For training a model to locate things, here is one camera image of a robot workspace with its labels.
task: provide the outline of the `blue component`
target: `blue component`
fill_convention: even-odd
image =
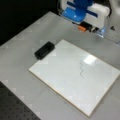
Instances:
[[[88,7],[88,0],[74,0],[74,3],[79,6],[79,8],[86,10]]]
[[[93,0],[88,0],[88,6],[92,6]]]
[[[96,13],[90,12],[87,10],[88,6],[91,6],[93,0],[74,0],[74,3],[67,2],[68,5],[76,8],[73,10],[72,8],[67,7],[62,15],[68,19],[71,19],[75,22],[81,22],[86,16],[86,13],[89,13],[95,17],[97,17]]]
[[[76,8],[76,9],[80,9],[78,5],[75,5],[75,4],[73,4],[73,3],[69,2],[69,1],[67,1],[67,4],[74,7],[74,8]],[[98,17],[98,14],[96,14],[96,13],[94,13],[92,11],[86,10],[86,13],[88,13],[88,14],[96,17],[96,18]]]
[[[73,10],[67,7],[66,10],[62,13],[62,15],[68,19],[71,19],[72,21],[81,22],[85,18],[86,12],[85,10]]]

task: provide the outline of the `black object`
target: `black object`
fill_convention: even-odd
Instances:
[[[40,120],[0,82],[0,120]]]
[[[47,42],[43,47],[35,52],[37,59],[43,59],[47,54],[49,54],[55,48],[54,44]]]
[[[86,28],[87,30],[92,29],[92,25],[90,25],[89,23],[86,23],[86,22],[81,22],[80,26]]]

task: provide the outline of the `table surface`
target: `table surface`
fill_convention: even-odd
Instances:
[[[28,69],[37,62],[34,52],[47,41],[61,39],[120,69],[120,46],[49,12],[0,47],[0,81],[42,120],[119,120],[120,77],[88,118],[51,90]]]

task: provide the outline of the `white board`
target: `white board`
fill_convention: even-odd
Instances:
[[[29,71],[87,116],[120,74],[116,68],[65,40]]]

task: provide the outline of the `white tabletop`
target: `white tabletop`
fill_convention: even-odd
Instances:
[[[53,90],[29,73],[37,62],[34,52],[47,41],[61,39],[81,47],[120,69],[120,46],[90,33],[82,33],[67,20],[49,12],[0,47],[0,81],[42,120],[119,120],[120,77],[88,118]]]

